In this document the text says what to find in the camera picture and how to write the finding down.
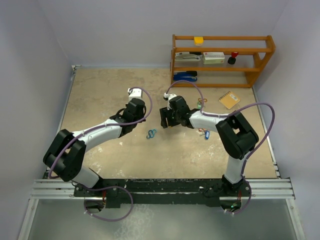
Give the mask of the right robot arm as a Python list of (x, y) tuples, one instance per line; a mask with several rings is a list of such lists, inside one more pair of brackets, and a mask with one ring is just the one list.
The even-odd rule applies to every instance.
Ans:
[(258, 134), (242, 113), (234, 112), (231, 116), (201, 112), (190, 109), (185, 99), (176, 94), (164, 94), (167, 106), (161, 108), (160, 125), (165, 129), (181, 125), (190, 129), (206, 129), (216, 132), (228, 154), (226, 172), (222, 176), (222, 190), (228, 196), (240, 190), (246, 157), (259, 141)]

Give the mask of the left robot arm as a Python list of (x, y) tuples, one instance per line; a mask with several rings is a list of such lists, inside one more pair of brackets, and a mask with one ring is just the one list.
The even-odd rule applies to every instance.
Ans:
[(102, 178), (93, 170), (83, 166), (86, 152), (109, 140), (120, 138), (144, 121), (145, 102), (132, 98), (125, 108), (119, 110), (100, 125), (82, 131), (60, 130), (43, 157), (43, 163), (65, 182), (74, 181), (83, 186), (91, 196), (103, 191)]

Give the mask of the blue key tag with keys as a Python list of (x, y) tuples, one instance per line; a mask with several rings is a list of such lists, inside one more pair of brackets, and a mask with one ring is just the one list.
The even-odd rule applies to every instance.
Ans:
[(201, 137), (204, 137), (205, 140), (208, 140), (210, 138), (210, 132), (205, 130), (200, 134)]

